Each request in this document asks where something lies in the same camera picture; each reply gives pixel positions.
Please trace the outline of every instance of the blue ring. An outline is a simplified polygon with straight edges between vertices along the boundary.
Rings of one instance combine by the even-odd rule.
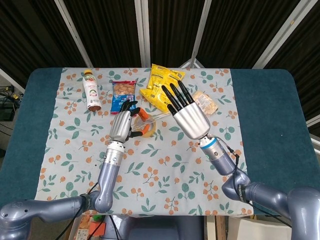
[[[203,147],[200,147],[200,148],[201,148],[201,149],[207,149],[207,148],[211,147],[213,144],[215,144],[216,141],[217,141],[217,139],[214,138],[214,140],[213,140],[212,142],[210,142],[208,145],[203,146]]]

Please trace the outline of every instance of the floral tablecloth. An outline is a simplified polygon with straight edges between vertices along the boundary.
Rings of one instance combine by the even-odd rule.
[[[111,81],[136,81],[137,107],[150,115],[161,113],[139,93],[150,68],[93,68],[98,81],[101,111],[87,110],[82,84],[85,68],[64,68],[56,92],[45,154],[39,173],[36,200],[55,200],[87,193],[97,182],[114,116]],[[180,69],[191,93],[208,94],[218,110],[209,117],[211,133],[223,138],[240,155],[246,171],[240,123],[229,69]],[[152,137],[125,143],[126,152],[113,191],[116,215],[230,215],[253,213],[242,202],[228,199],[221,176],[170,116],[156,123]]]

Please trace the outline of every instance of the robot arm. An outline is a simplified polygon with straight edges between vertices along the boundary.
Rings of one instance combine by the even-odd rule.
[[[184,133],[191,139],[199,140],[200,148],[218,173],[223,176],[232,174],[222,186],[223,193],[232,200],[244,203],[253,201],[291,220],[292,240],[320,240],[320,192],[311,187],[299,187],[287,195],[262,183],[251,183],[247,174],[236,167],[218,137],[208,134],[208,118],[183,83],[178,81],[178,84],[189,104],[176,87],[170,84],[180,103],[162,86],[173,105],[168,104],[167,108]]]
[[[34,217],[53,223],[71,219],[75,215],[80,216],[87,210],[106,213],[111,209],[113,189],[125,152],[123,143],[129,138],[142,136],[149,129],[147,124],[142,131],[131,131],[133,115],[139,114],[143,121],[148,118],[140,107],[130,110],[136,103],[124,102],[120,113],[113,120],[109,145],[98,177],[100,191],[53,201],[22,200],[9,203],[0,209],[0,240],[29,239],[31,220]]]

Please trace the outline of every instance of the yellow snack bag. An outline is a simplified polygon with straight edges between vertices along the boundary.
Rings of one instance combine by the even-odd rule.
[[[171,94],[174,94],[170,84],[178,87],[178,80],[182,80],[185,76],[183,71],[174,71],[166,67],[152,64],[149,83],[147,89],[140,89],[141,94],[154,106],[162,112],[167,113],[167,104],[170,100],[162,90],[161,86],[164,85]]]

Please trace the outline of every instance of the chip bag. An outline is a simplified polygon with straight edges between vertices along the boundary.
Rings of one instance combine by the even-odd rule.
[[[136,81],[113,81],[113,96],[111,105],[111,114],[117,114],[120,112],[122,103],[126,100],[135,101]],[[130,110],[136,108],[136,105],[132,105]]]
[[[185,73],[183,71],[170,70],[166,67],[152,64],[149,83],[146,89],[140,89],[140,92],[152,105],[167,113],[169,111],[167,105],[171,102],[161,86],[164,85],[171,94],[174,94],[170,84],[178,88],[178,81],[181,81],[184,76]]]

